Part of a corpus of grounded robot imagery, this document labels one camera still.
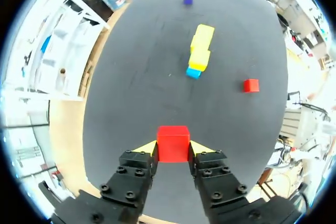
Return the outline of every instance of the yellow block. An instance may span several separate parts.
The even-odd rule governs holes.
[[[190,140],[190,144],[193,148],[194,154],[196,156],[197,153],[202,153],[202,152],[215,152],[212,149],[209,149],[208,147],[203,146],[202,144],[198,144],[194,141]]]
[[[215,28],[203,24],[198,25],[196,33],[190,44],[190,53],[193,52],[195,47],[208,49],[214,34]]]
[[[156,140],[133,150],[133,152],[146,152],[146,153],[150,153],[152,156],[155,145],[156,145]]]
[[[195,48],[189,58],[189,67],[199,71],[204,71],[208,66],[210,51],[207,49]]]

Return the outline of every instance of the small red cube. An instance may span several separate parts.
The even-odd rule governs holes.
[[[187,126],[160,126],[156,140],[159,162],[188,162],[190,134]]]
[[[259,80],[247,79],[246,81],[244,81],[244,92],[246,93],[259,92]]]

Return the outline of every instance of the floor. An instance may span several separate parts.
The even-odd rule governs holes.
[[[94,72],[94,67],[99,60],[103,45],[107,40],[113,26],[118,21],[128,4],[116,11],[109,19],[108,24],[110,30],[103,30],[100,34],[90,55],[92,62],[91,72]],[[302,63],[297,56],[288,54],[288,71],[289,77],[297,76],[299,72],[307,72],[309,75],[309,68]],[[316,81],[316,88],[314,92],[318,92],[318,87],[324,81],[324,76],[320,73],[313,76]],[[75,101],[51,101],[50,102],[50,139],[54,151],[55,163],[64,177],[64,182],[68,189],[76,196],[78,190],[85,190],[86,192],[100,197],[99,191],[93,187],[86,178],[83,151],[82,151],[82,131],[83,118],[86,105],[86,97],[90,87],[91,77],[89,77],[86,92],[83,94],[84,100],[82,102]],[[290,173],[285,173],[281,170],[272,172],[270,179],[270,186],[277,192],[278,195],[288,197],[290,193],[297,187],[292,178],[296,178],[297,169],[293,169]],[[268,200],[268,197],[261,191],[259,186],[255,186],[248,195],[249,201],[254,201],[260,197]],[[146,223],[170,223],[160,221],[151,217],[142,216],[139,220]]]

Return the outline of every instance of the shelf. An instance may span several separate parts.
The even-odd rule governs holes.
[[[64,0],[37,0],[37,6],[33,6],[29,11],[13,44],[5,81],[16,83],[26,89],[28,88],[30,72],[35,62],[35,57],[39,52],[40,42],[47,37],[45,34],[57,21],[57,15],[61,13],[60,7],[63,1]],[[47,11],[39,10],[41,6],[46,7]],[[29,53],[30,59],[26,65],[24,55],[28,56]]]
[[[74,54],[72,57],[69,57],[70,60],[65,66],[66,77],[63,89],[65,94],[71,96],[78,95],[86,63],[102,28],[102,25],[95,25],[89,28],[83,38],[85,41],[84,45],[72,44]]]
[[[81,99],[78,91],[90,52],[103,27],[110,27],[82,0],[71,0],[82,9],[79,13],[65,1],[37,0],[29,10],[9,56],[3,82],[6,94],[23,88],[21,98],[39,90],[46,94],[33,97]],[[98,24],[92,26],[87,20]]]

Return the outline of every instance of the black bolt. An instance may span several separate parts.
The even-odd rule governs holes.
[[[137,177],[142,177],[143,175],[145,175],[145,173],[143,172],[143,169],[139,168],[135,170],[135,175]]]
[[[222,167],[222,172],[223,173],[229,173],[230,172],[230,168],[228,166],[224,166],[224,167]]]
[[[125,195],[125,198],[128,199],[129,201],[132,201],[135,199],[135,193],[132,191],[128,191]]]
[[[124,166],[118,166],[117,173],[125,173],[125,172],[127,172],[127,170]]]
[[[258,220],[261,218],[261,213],[260,211],[256,210],[256,209],[253,209],[249,215],[248,215],[249,218],[253,219],[253,220]]]
[[[95,213],[91,214],[90,219],[93,223],[101,223],[103,221],[103,216]]]
[[[209,169],[207,169],[207,170],[204,170],[203,171],[203,176],[210,176],[212,174],[212,170],[209,170]]]
[[[110,190],[110,187],[107,184],[100,185],[100,190],[107,193]]]
[[[247,186],[244,185],[244,184],[240,184],[238,187],[237,187],[237,190],[239,193],[241,194],[245,194],[247,192]]]
[[[223,194],[220,191],[216,191],[211,195],[212,200],[220,200],[222,199]]]

